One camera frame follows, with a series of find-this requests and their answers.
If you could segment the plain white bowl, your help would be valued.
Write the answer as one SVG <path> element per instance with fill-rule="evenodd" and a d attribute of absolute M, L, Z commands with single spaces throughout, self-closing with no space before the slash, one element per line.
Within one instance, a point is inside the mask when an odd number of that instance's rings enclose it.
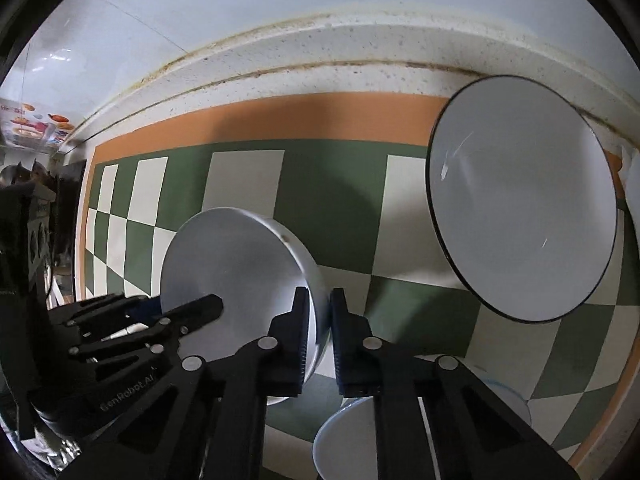
<path fill-rule="evenodd" d="M 222 300 L 220 318 L 179 339 L 180 358 L 213 361 L 265 336 L 271 320 L 291 310 L 299 287 L 309 292 L 308 379 L 329 339 L 329 295 L 310 252 L 277 221 L 232 207 L 196 214 L 168 246 L 160 306 L 168 314 L 209 294 Z"/>

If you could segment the white bowl black rim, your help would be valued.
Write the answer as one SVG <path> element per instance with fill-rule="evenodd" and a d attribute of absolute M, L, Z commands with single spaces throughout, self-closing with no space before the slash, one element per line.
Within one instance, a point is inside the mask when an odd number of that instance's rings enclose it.
<path fill-rule="evenodd" d="M 452 270 L 498 315 L 551 322 L 602 281 L 613 178 L 593 128 L 558 92 L 519 76 L 467 84 L 437 117 L 425 185 Z"/>

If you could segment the green white checkered table mat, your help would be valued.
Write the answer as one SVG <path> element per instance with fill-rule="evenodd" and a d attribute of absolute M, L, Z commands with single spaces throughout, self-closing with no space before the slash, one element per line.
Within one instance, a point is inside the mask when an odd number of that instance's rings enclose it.
<path fill-rule="evenodd" d="M 438 96 L 282 96 L 128 126 L 85 185 L 76 289 L 155 295 L 186 220 L 240 207 L 284 224 L 375 333 L 487 370 L 541 437 L 600 476 L 639 417 L 639 255 L 626 209 L 594 295 L 566 318 L 518 324 L 463 289 L 436 242 L 424 158 Z"/>

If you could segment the colourful wall sticker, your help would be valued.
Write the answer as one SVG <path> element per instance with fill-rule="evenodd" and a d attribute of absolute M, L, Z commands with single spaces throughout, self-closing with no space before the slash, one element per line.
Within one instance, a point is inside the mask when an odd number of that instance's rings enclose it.
<path fill-rule="evenodd" d="M 1 100 L 1 144 L 7 148 L 56 152 L 75 130 L 76 122 L 42 105 Z"/>

